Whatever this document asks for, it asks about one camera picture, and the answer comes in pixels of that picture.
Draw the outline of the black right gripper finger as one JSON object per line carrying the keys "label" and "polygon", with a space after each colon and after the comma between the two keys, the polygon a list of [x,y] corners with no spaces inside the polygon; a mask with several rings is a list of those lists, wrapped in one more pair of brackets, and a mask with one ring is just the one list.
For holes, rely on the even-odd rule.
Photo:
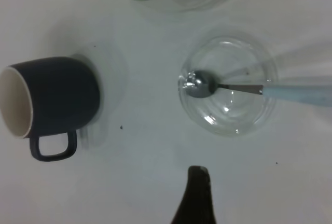
{"label": "black right gripper finger", "polygon": [[206,167],[188,168],[186,189],[172,223],[216,223],[211,179]]}

